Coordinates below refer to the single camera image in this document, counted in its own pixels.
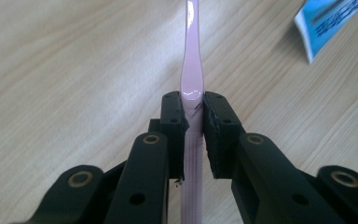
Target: screw hole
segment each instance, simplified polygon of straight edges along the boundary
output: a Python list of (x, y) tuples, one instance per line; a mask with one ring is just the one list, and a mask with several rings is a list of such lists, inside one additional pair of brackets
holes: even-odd
[(249, 135), (246, 140), (248, 140), (248, 142), (255, 144), (255, 145), (261, 145), (264, 143), (264, 139), (262, 137), (259, 137), (257, 135)]
[(157, 135), (150, 134), (144, 137), (144, 143), (146, 144), (156, 144), (159, 141), (159, 137)]
[(79, 171), (68, 179), (68, 185), (72, 188), (80, 188), (88, 185), (92, 180), (92, 172), (90, 171)]
[(308, 205), (310, 203), (308, 201), (308, 199), (305, 196), (301, 195), (301, 194), (294, 194), (292, 196), (292, 198), (293, 198), (293, 201), (295, 201), (295, 203), (298, 203), (300, 205), (305, 206), (305, 205)]
[(353, 175), (342, 171), (333, 171), (331, 177), (338, 182), (339, 184), (349, 187), (349, 188), (358, 188), (358, 179)]
[(130, 203), (133, 205), (140, 205), (145, 202), (146, 197), (142, 193), (132, 194), (130, 197)]

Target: black mechanical linkage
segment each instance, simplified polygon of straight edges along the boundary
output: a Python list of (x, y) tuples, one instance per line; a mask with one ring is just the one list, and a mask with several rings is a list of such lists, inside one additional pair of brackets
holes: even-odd
[[(169, 179), (185, 178), (187, 128), (179, 92), (167, 93), (127, 161), (105, 174), (87, 165), (66, 171), (25, 223), (166, 223)], [(220, 94), (205, 93), (203, 128), (213, 176), (232, 179), (245, 223), (358, 223), (356, 172), (297, 170), (266, 136), (247, 133)]]

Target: paper packet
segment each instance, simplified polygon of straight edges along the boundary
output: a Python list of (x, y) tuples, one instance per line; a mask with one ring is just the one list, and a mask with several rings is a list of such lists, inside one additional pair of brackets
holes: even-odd
[(312, 63), (329, 39), (358, 10), (358, 0), (308, 0), (295, 17)]

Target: wooden table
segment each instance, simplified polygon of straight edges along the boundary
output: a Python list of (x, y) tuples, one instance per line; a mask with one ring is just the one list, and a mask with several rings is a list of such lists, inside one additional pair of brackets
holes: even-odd
[[(302, 1), (201, 1), (205, 89), (248, 132), (312, 175), (358, 172), (358, 13), (312, 65), (293, 18)], [(0, 223), (29, 218), (58, 176), (129, 156), (179, 89), (184, 1), (0, 1)], [(204, 223), (241, 223), (230, 181), (204, 158)], [(169, 223), (179, 223), (172, 183)]]

